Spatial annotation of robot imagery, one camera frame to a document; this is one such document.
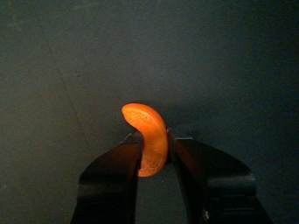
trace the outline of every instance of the orange slice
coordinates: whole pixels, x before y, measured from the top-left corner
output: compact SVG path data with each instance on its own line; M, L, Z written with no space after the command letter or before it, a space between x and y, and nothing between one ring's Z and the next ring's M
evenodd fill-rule
M164 120L158 112L144 104L130 103L122 108L126 121L144 137L143 160L139 177L154 176L164 167L168 141Z

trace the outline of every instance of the black clamp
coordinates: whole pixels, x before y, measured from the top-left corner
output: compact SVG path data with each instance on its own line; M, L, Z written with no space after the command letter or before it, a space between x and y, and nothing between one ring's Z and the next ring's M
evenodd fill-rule
M271 224L257 197L255 177L230 154L190 137L170 136L190 224ZM143 137L139 132L102 155L79 178L71 224L132 224Z

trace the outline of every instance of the orange peel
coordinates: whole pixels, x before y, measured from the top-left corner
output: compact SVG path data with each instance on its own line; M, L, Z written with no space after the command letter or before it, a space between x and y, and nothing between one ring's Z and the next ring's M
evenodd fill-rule
M130 103L122 108L126 121L144 137L143 160L139 177L154 176L164 167L168 140L164 119L147 105Z

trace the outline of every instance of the orange fruit piece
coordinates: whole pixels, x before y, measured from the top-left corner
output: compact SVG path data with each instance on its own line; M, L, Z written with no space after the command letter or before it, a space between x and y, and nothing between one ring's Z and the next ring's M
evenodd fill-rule
M168 140L164 120L147 105L130 103L122 108L126 121L144 137L143 160L139 177L154 176L164 167Z

